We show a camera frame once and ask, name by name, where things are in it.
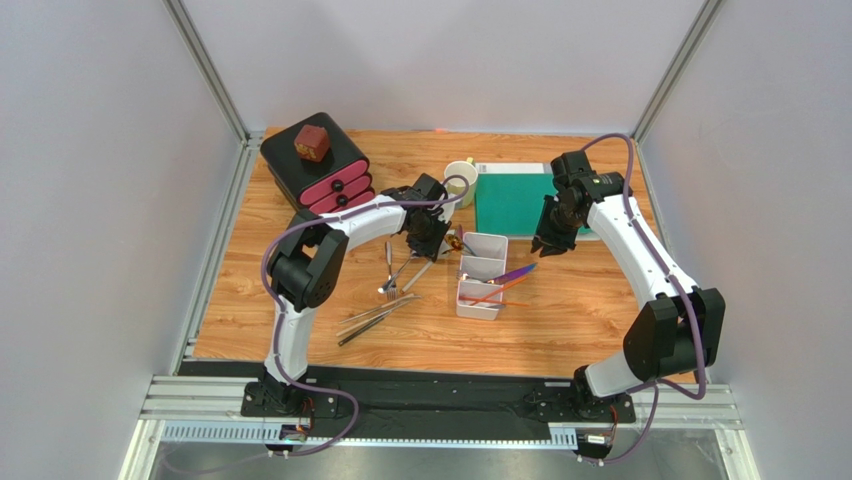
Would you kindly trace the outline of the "gold spoon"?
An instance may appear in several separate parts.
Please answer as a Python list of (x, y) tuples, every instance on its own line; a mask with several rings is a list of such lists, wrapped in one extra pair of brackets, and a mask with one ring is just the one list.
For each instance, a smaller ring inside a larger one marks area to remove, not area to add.
[(447, 234), (444, 238), (446, 244), (448, 245), (448, 249), (454, 252), (463, 252), (465, 245), (464, 242), (455, 234)]

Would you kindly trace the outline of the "iridescent purple spoon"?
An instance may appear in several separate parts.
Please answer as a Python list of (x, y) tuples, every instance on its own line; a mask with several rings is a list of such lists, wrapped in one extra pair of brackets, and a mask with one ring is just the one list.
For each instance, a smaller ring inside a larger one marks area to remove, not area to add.
[(457, 238), (455, 242), (455, 248), (462, 254), (477, 256), (477, 253), (465, 242), (464, 235), (465, 232), (463, 226), (461, 224), (458, 224), (455, 230), (455, 236)]

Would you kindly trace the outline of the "iridescent purple knife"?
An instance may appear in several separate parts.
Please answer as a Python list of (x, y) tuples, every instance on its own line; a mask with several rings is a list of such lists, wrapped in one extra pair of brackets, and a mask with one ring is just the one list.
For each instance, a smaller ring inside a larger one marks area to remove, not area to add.
[(529, 273), (531, 273), (532, 271), (534, 271), (536, 269), (536, 267), (537, 267), (536, 263), (531, 263), (529, 265), (508, 271), (508, 272), (506, 272), (506, 273), (504, 273), (500, 276), (491, 278), (491, 279), (487, 280), (487, 283), (493, 284), (493, 285), (504, 285), (504, 284), (507, 284), (507, 283), (512, 282), (514, 280), (523, 278), (524, 276), (526, 276)]

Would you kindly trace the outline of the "white compartment organizer box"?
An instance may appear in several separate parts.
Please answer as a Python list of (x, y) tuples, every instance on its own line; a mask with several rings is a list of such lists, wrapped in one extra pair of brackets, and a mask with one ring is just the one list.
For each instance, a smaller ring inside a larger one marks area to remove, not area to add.
[(461, 318), (494, 321), (502, 307), (502, 293), (484, 302), (476, 300), (499, 289), (489, 280), (506, 272), (509, 240), (500, 235), (466, 232), (462, 241), (467, 250), (458, 268), (455, 313)]

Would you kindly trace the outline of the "silver metal spoon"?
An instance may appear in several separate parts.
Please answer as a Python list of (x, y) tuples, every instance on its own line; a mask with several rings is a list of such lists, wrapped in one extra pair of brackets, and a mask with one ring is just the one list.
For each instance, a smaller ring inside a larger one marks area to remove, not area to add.
[(406, 267), (417, 257), (417, 254), (411, 252), (407, 260), (396, 270), (394, 271), (389, 279), (378, 289), (379, 293), (385, 294), (388, 298), (395, 298), (397, 295), (397, 279), (402, 274), (402, 272), (406, 269)]

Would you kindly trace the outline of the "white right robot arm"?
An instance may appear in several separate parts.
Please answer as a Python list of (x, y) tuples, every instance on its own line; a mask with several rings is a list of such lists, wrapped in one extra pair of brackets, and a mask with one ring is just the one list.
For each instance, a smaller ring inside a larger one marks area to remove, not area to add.
[(596, 172), (583, 151), (566, 152), (550, 167), (556, 192), (544, 198), (532, 252), (567, 253), (580, 228), (591, 229), (616, 259), (639, 307), (621, 350), (578, 370), (583, 394), (605, 399), (712, 365), (726, 308), (719, 290), (701, 288), (676, 265), (620, 173)]

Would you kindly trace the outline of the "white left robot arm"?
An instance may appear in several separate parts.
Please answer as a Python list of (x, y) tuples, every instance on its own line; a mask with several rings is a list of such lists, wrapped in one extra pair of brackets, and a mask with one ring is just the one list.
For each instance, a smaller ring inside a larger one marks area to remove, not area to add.
[(333, 293), (349, 251), (375, 239), (406, 234), (416, 256), (436, 259), (450, 220), (446, 205), (461, 201), (448, 181), (423, 174), (414, 185), (391, 188), (335, 213), (299, 211), (262, 257), (261, 281), (276, 305), (270, 350), (259, 379), (247, 384), (245, 417), (295, 416), (311, 396), (342, 392), (302, 383), (318, 309)]

